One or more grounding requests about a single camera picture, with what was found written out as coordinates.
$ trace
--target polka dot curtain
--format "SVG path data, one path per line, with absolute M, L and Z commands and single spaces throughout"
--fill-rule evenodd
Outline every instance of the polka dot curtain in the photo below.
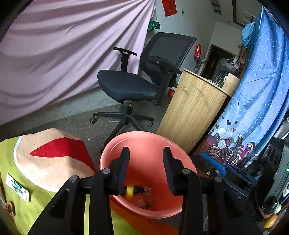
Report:
M 242 168 L 274 135 L 288 107 L 289 40 L 265 10 L 254 30 L 247 68 L 224 113 L 196 150 Z

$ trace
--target chair base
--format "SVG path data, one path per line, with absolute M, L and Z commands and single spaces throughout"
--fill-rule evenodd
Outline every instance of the chair base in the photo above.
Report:
M 106 139 L 104 142 L 104 147 L 111 141 L 117 133 L 121 130 L 121 128 L 124 125 L 128 125 L 129 123 L 133 125 L 133 127 L 137 131 L 143 131 L 143 129 L 140 127 L 138 124 L 137 120 L 146 120 L 149 121 L 148 126 L 152 127 L 153 125 L 153 118 L 152 117 L 147 117 L 143 115 L 138 115 L 138 114 L 132 114 L 132 109 L 133 107 L 128 106 L 126 109 L 126 112 L 121 112 L 122 109 L 119 110 L 119 112 L 101 112 L 101 113 L 94 113 L 93 117 L 90 119 L 90 122 L 92 124 L 96 123 L 97 119 L 96 117 L 110 117 L 110 118 L 121 118 L 121 121 L 118 123 L 118 125 L 114 128 L 110 136 Z

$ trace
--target mesh backrest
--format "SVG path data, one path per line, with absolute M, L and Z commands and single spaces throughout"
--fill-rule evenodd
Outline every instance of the mesh backrest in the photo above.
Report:
M 162 82 L 160 77 L 161 70 L 158 66 L 148 63 L 148 58 L 150 56 L 160 56 L 173 66 L 180 68 L 185 56 L 196 40 L 196 38 L 186 35 L 156 33 L 140 56 L 140 68 L 151 77 L 155 84 L 160 85 Z

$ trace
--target black office chair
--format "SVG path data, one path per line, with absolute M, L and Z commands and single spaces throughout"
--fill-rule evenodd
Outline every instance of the black office chair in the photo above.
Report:
M 136 74 L 126 72 L 129 56 L 131 54 L 137 56 L 136 53 L 123 48 L 113 48 L 122 54 L 121 71 L 100 70 L 97 74 L 98 82 L 103 91 L 117 102 L 124 103 L 126 100 L 131 102 L 125 113 L 120 110 L 93 114 L 90 119 L 92 124 L 97 121 L 97 116 L 121 118 L 104 146 L 124 125 L 131 123 L 138 131 L 143 129 L 137 120 L 147 120 L 152 125 L 153 118 L 132 114 L 132 101 L 147 100 L 155 106 L 160 106 L 168 86 L 174 86 L 177 74 L 181 74 L 180 65 L 196 40 L 194 37 L 160 32 L 152 37 L 140 55 L 140 68 L 150 76 L 153 84 Z

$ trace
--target silver rivet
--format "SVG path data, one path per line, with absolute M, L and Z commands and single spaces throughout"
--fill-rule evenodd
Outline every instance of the silver rivet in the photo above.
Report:
M 216 176 L 216 177 L 214 178 L 214 180 L 215 180 L 216 182 L 222 182 L 222 178 L 221 178 L 220 176 Z
M 190 173 L 191 173 L 191 170 L 188 169 L 188 168 L 184 168 L 184 169 L 182 170 L 182 172 L 187 175 L 187 174 L 190 174 Z
M 109 169 L 109 168 L 104 168 L 104 169 L 102 170 L 102 173 L 103 173 L 103 174 L 108 174 L 108 173 L 110 173 L 110 169 Z
M 77 180 L 77 175 L 72 175 L 69 177 L 71 182 L 74 182 L 75 180 Z

